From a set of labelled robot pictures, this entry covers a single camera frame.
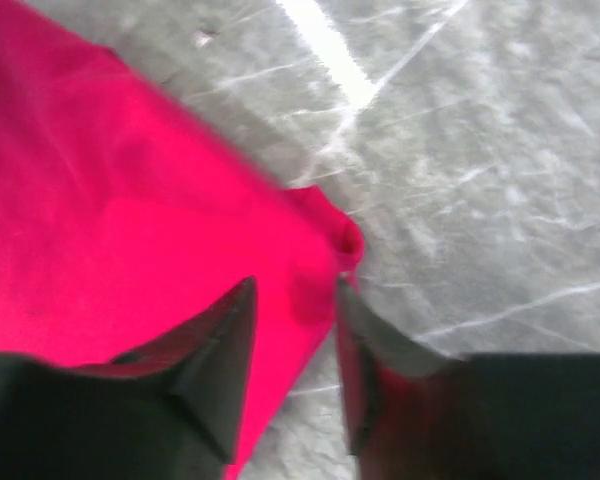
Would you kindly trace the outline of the bright red t-shirt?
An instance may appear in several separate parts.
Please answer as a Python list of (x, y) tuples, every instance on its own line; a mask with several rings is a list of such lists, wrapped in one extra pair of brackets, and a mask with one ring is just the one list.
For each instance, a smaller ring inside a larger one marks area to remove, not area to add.
[(363, 249), (319, 188), (272, 184), (111, 50), (0, 1), (0, 351), (100, 363), (254, 277), (233, 479)]

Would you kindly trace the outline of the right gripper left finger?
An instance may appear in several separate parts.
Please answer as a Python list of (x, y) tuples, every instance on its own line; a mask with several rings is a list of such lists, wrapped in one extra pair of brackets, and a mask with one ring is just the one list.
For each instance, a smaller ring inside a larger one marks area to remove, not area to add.
[(80, 372), (77, 465), (227, 465), (236, 454), (256, 326), (246, 278), (202, 313)]

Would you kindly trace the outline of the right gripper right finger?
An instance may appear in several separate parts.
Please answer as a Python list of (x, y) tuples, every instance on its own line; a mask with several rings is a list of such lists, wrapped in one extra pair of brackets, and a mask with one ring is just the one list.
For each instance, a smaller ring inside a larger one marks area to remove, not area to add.
[(468, 449), (463, 359), (377, 315), (337, 283), (336, 342), (348, 442), (356, 458), (461, 458)]

